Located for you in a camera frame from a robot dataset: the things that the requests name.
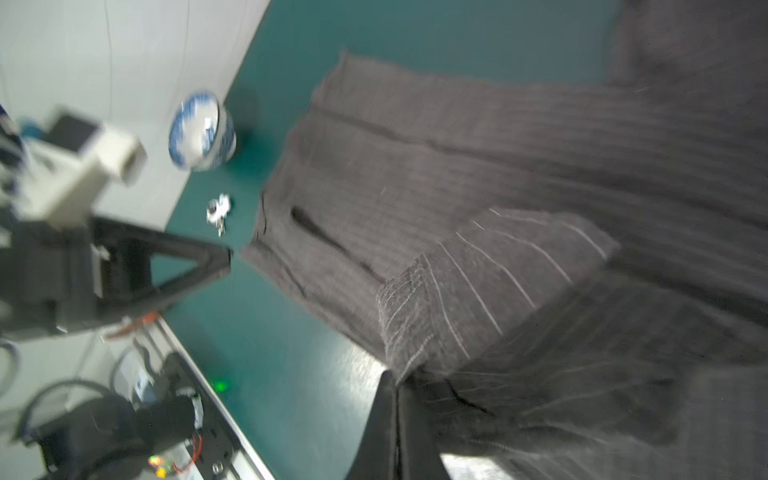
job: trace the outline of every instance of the teal table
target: teal table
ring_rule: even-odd
[[[343,50],[420,71],[507,82],[604,78],[618,0],[272,0],[226,100],[236,157],[193,174],[168,231],[218,240],[204,210],[229,193],[223,241],[251,237],[260,188],[313,88]],[[362,435],[380,366],[233,259],[229,277],[167,320],[281,480],[339,480]]]

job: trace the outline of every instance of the striped cloth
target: striped cloth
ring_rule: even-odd
[[[768,478],[768,142],[745,135],[738,108],[711,111],[643,88],[506,87],[345,55],[291,133],[243,256],[414,371],[445,452],[497,455],[531,480]],[[500,308],[509,283],[464,287],[452,298],[473,312],[456,318],[471,353],[432,349],[434,329],[390,352],[392,314],[428,325],[418,307],[435,297],[417,302],[430,293],[412,282],[382,311],[377,299],[423,279],[420,259],[494,205],[577,216],[621,248],[518,321],[476,321],[477,297]],[[446,281],[509,270],[473,258]]]

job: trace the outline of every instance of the blue and white bowl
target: blue and white bowl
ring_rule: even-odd
[[[224,164],[235,151],[232,118],[209,91],[192,94],[176,112],[170,128],[168,152],[184,170],[211,170]]]

